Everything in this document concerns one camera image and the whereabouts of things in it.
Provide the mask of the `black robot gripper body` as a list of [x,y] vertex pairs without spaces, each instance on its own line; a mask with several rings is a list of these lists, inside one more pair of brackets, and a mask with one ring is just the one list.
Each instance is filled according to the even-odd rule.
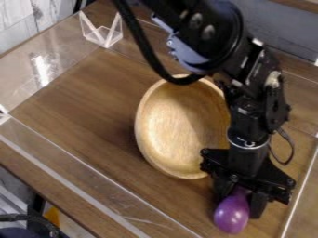
[[217,174],[230,178],[237,183],[235,188],[242,187],[251,193],[265,192],[269,202],[290,203],[296,180],[274,165],[269,142],[254,147],[230,142],[229,149],[203,148],[201,156],[201,170],[211,177]]

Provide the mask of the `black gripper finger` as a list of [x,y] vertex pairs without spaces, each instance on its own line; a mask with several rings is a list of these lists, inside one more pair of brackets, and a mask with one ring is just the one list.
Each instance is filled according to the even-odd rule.
[[250,218],[261,218],[269,203],[269,195],[265,192],[254,192],[250,199]]
[[214,201],[219,204],[233,192],[237,183],[230,178],[214,174],[213,185]]

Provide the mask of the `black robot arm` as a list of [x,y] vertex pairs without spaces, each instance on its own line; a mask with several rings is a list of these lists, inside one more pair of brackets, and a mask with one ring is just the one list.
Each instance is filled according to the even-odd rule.
[[239,8],[227,0],[142,0],[169,32],[170,53],[191,71],[178,80],[158,61],[153,67],[175,84],[190,84],[211,73],[221,83],[230,110],[227,149],[202,150],[202,170],[215,179],[217,197],[242,187],[250,192],[250,217],[259,218],[271,201],[292,199],[294,179],[271,162],[270,140],[282,134],[292,106],[277,57],[245,26]]

